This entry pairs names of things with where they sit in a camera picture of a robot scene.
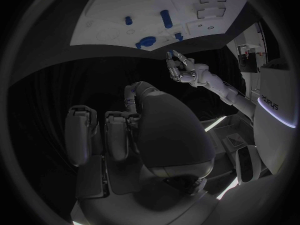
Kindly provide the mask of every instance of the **light strip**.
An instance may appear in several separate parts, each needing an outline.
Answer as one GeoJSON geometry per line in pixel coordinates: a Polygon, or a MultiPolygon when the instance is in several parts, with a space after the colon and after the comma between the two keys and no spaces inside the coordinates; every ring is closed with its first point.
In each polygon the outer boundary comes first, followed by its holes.
{"type": "Polygon", "coordinates": [[[208,126],[207,128],[204,129],[205,132],[207,132],[208,130],[212,129],[214,126],[216,126],[218,123],[220,123],[224,118],[226,118],[227,116],[221,117],[219,118],[217,121],[215,121],[212,125],[208,126]]]}
{"type": "Polygon", "coordinates": [[[236,177],[234,180],[233,180],[233,182],[219,195],[219,196],[217,196],[217,198],[216,199],[218,199],[218,200],[220,200],[222,197],[223,197],[223,195],[229,190],[229,189],[232,189],[232,188],[234,188],[236,185],[238,185],[239,184],[239,182],[238,182],[238,177],[236,177]]]}
{"type": "Polygon", "coordinates": [[[276,118],[278,121],[282,122],[283,124],[287,125],[290,128],[295,129],[296,126],[295,125],[291,125],[285,121],[283,121],[282,119],[280,119],[278,116],[276,116],[275,114],[273,114],[272,112],[270,112],[261,102],[260,98],[257,99],[258,103],[264,108],[264,110],[266,110],[269,114],[271,114],[274,118],[276,118]]]}

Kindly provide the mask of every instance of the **blue knob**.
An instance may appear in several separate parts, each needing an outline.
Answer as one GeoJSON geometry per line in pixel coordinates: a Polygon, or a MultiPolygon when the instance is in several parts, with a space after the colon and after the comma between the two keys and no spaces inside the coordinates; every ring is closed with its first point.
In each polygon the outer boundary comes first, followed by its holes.
{"type": "Polygon", "coordinates": [[[126,25],[131,25],[131,24],[133,24],[133,20],[131,19],[130,16],[125,17],[125,23],[126,23],[126,25]]]}
{"type": "Polygon", "coordinates": [[[140,45],[145,47],[150,47],[156,42],[156,38],[154,36],[148,36],[140,40],[140,45]]]}
{"type": "Polygon", "coordinates": [[[138,49],[141,49],[141,48],[142,48],[142,46],[141,46],[141,44],[140,44],[139,42],[136,43],[135,46],[136,46],[138,49]]]}
{"type": "Polygon", "coordinates": [[[168,10],[161,11],[160,15],[161,15],[162,21],[164,23],[164,27],[166,29],[170,29],[171,27],[173,27],[173,23],[172,23],[172,20],[171,20],[168,10]]]}
{"type": "Polygon", "coordinates": [[[184,37],[181,35],[181,32],[175,34],[175,38],[178,39],[179,41],[182,41],[184,37]]]}

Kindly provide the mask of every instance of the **black curtain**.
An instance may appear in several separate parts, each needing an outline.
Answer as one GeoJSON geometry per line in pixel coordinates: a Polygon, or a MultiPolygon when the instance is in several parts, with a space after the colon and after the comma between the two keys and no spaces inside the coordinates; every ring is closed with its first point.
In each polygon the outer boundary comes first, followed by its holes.
{"type": "MultiPolygon", "coordinates": [[[[245,93],[238,61],[227,47],[186,54],[209,65],[211,73],[245,93]]],[[[9,89],[10,135],[21,168],[38,194],[64,219],[76,202],[77,168],[66,154],[64,129],[68,109],[97,110],[103,135],[106,111],[124,111],[124,87],[146,81],[184,102],[201,121],[232,115],[236,108],[216,94],[170,78],[165,60],[97,57],[39,70],[9,89]]]]}

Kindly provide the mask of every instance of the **vent grille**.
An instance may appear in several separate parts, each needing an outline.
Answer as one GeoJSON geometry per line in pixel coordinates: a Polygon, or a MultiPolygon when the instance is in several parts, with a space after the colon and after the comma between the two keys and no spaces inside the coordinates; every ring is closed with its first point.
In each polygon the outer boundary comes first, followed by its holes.
{"type": "Polygon", "coordinates": [[[227,138],[231,145],[234,147],[238,147],[245,143],[244,139],[242,139],[242,137],[238,133],[231,134],[227,136],[227,138]]]}

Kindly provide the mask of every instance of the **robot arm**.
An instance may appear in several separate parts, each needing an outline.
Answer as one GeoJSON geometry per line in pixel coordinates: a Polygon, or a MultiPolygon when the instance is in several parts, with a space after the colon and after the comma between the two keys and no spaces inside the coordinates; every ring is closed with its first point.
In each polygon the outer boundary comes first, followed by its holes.
{"type": "Polygon", "coordinates": [[[220,99],[226,104],[235,106],[253,122],[255,105],[251,101],[239,95],[239,92],[234,87],[225,85],[217,75],[210,73],[209,66],[206,64],[195,64],[194,59],[186,58],[175,50],[172,52],[183,63],[174,61],[172,53],[167,52],[166,63],[170,76],[174,81],[189,83],[195,88],[200,86],[207,88],[218,94],[220,99]],[[184,68],[185,71],[179,71],[178,67],[184,68]]]}

